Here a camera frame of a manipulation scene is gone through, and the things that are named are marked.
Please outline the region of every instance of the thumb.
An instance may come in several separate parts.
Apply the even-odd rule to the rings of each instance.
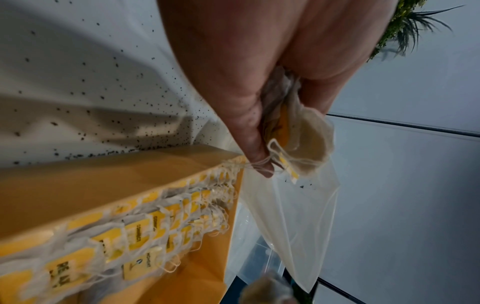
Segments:
[[[262,121],[262,104],[257,98],[253,106],[238,113],[218,111],[218,115],[223,120],[227,128],[230,130],[233,139],[243,151],[254,168],[263,176],[269,178],[273,175],[274,167],[270,162],[265,161],[269,156],[269,152],[259,131]]]

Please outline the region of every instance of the human hand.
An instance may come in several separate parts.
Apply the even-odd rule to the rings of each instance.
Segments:
[[[260,92],[275,65],[326,114],[367,61],[398,0],[158,0],[173,52],[250,162],[268,157]],[[273,170],[270,163],[266,170]]]

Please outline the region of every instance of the blurry hand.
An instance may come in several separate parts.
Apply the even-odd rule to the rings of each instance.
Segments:
[[[175,56],[250,162],[268,156],[260,91],[280,64],[326,114],[367,61],[397,0],[158,0]]]

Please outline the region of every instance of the skin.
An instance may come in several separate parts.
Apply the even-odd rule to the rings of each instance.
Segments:
[[[158,0],[158,6],[184,73],[249,161],[258,162],[268,156],[259,96],[274,66],[299,75],[300,101],[326,114],[369,58],[397,0]]]

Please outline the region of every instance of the black line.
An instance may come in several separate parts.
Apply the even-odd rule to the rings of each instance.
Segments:
[[[392,122],[392,121],[387,121],[387,120],[370,119],[370,118],[363,118],[363,117],[349,116],[349,115],[339,115],[339,114],[327,114],[327,115],[332,116],[332,117],[340,117],[340,118],[348,118],[348,119],[361,120],[361,121],[367,121],[367,122],[374,122],[374,123],[379,123],[379,124],[384,124],[384,125],[406,127],[406,128],[412,128],[412,129],[427,130],[427,131],[434,131],[434,132],[440,132],[440,133],[448,133],[448,134],[455,134],[455,135],[462,135],[462,136],[470,136],[470,137],[480,138],[480,133],[475,133],[475,132],[456,131],[456,130],[450,130],[450,129],[426,127],[426,126],[420,126],[420,125],[414,125],[414,124],[406,124],[406,123]]]
[[[346,291],[343,291],[341,290],[340,288],[338,288],[337,286],[333,285],[333,284],[330,284],[329,282],[325,281],[324,279],[322,278],[317,278],[316,281],[319,283],[319,284],[322,284],[323,286],[325,286],[326,288],[340,294],[340,295],[343,295],[344,297],[346,297],[347,299],[349,299],[350,301],[356,303],[356,304],[367,304],[365,303],[364,301],[354,297],[353,295],[349,294],[348,292]]]

